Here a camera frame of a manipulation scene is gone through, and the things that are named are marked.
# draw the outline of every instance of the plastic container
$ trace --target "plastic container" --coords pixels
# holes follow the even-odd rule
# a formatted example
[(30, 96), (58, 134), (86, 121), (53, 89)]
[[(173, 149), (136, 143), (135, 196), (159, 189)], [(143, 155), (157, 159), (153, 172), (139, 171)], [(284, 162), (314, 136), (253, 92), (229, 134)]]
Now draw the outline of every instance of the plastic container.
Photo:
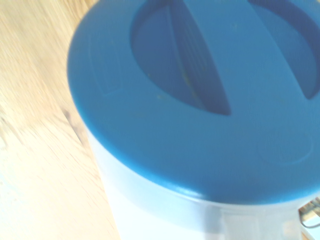
[(121, 239), (301, 239), (319, 64), (315, 0), (99, 1), (68, 80)]

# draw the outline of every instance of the wooden surface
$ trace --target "wooden surface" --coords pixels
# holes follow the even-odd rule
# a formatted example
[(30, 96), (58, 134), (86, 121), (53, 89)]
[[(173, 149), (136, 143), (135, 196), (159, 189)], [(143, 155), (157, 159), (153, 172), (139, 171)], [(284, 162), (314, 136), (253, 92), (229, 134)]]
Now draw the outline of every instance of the wooden surface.
[(0, 240), (119, 240), (66, 77), (94, 0), (0, 0)]

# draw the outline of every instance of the blue plastic lid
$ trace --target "blue plastic lid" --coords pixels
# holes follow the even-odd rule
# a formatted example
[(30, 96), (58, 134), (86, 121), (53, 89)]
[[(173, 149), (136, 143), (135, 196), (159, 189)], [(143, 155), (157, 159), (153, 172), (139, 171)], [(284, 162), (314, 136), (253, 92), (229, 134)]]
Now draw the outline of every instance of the blue plastic lid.
[(316, 0), (101, 0), (68, 80), (98, 141), (167, 189), (231, 204), (320, 191)]

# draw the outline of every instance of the blue lid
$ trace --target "blue lid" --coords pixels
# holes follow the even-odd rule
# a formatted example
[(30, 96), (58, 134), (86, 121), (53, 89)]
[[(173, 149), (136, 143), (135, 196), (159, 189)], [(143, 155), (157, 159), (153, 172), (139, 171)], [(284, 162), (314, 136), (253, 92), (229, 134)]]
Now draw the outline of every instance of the blue lid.
[(320, 3), (101, 0), (68, 56), (76, 107), (124, 165), (186, 196), (320, 191)]

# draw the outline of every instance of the round lid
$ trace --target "round lid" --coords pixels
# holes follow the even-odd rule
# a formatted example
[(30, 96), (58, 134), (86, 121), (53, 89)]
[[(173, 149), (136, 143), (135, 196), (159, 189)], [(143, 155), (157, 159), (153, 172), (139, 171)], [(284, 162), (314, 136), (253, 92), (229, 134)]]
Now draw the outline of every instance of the round lid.
[(185, 196), (271, 204), (320, 191), (320, 3), (100, 0), (68, 55), (97, 140)]

